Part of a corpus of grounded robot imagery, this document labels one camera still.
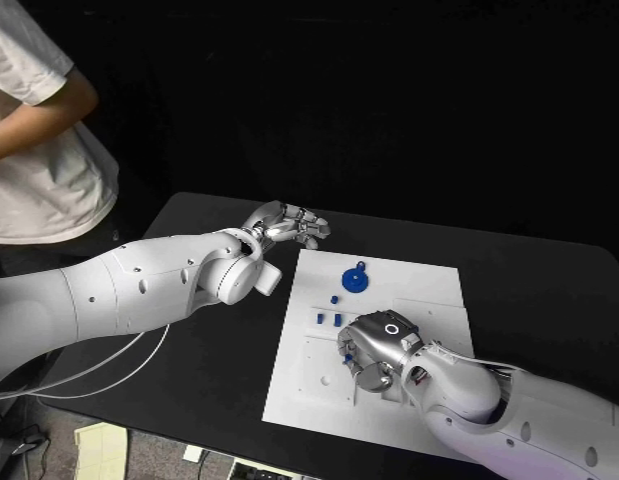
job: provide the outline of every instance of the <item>person's arm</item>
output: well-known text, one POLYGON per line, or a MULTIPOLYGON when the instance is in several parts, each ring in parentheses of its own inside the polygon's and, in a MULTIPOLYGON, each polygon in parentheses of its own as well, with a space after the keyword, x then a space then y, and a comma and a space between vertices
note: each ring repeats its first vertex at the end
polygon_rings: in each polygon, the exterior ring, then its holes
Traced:
POLYGON ((64 132, 97 105, 97 93, 74 68, 67 83, 38 105, 20 105, 0 121, 0 159, 64 132))

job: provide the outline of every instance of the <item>floor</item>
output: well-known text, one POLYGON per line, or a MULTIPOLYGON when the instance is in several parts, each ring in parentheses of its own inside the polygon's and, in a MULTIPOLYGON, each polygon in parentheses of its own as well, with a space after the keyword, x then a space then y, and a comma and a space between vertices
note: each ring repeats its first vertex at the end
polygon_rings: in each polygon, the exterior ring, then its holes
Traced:
MULTIPOLYGON (((23 426, 38 424, 46 432, 51 445, 46 452, 43 480, 72 480, 78 449, 74 430, 98 423, 93 418, 45 407, 35 397, 16 401, 6 416, 3 429, 15 432, 23 426)), ((28 452, 29 480, 42 474, 41 457, 43 446, 28 452)), ((183 480, 198 478, 199 464, 182 460, 186 445, 160 437, 129 431, 127 480, 183 480)), ((232 458, 211 452, 202 467, 201 480, 225 480, 232 458)), ((25 480, 22 462, 13 469, 9 480, 25 480)))

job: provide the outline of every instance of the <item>black background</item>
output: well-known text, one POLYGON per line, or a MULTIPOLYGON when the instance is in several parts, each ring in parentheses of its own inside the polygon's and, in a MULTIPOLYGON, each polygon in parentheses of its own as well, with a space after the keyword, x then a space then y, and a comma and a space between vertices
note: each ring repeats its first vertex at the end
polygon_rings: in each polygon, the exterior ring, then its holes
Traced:
POLYGON ((143 227, 192 191, 619 260, 619 2, 22 3, 97 87, 143 227))

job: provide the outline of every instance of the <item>white t-shirt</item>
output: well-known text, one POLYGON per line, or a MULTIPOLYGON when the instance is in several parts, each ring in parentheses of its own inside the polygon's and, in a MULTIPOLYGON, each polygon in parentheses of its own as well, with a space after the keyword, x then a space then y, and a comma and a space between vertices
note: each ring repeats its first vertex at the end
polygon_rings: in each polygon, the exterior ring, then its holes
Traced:
MULTIPOLYGON (((0 0, 0 120, 62 87, 72 63, 15 0, 0 0)), ((0 160, 0 244, 82 235, 117 198, 117 163, 82 123, 0 160)))

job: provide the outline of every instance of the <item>blue object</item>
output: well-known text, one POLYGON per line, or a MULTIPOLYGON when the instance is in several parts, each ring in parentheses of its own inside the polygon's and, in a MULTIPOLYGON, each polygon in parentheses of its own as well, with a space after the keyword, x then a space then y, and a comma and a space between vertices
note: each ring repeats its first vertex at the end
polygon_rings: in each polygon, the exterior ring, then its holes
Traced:
POLYGON ((369 285, 369 277, 364 273, 366 265, 364 262, 356 264, 355 268, 351 268, 342 274, 342 286, 345 290, 352 293, 364 292, 366 286, 369 285))

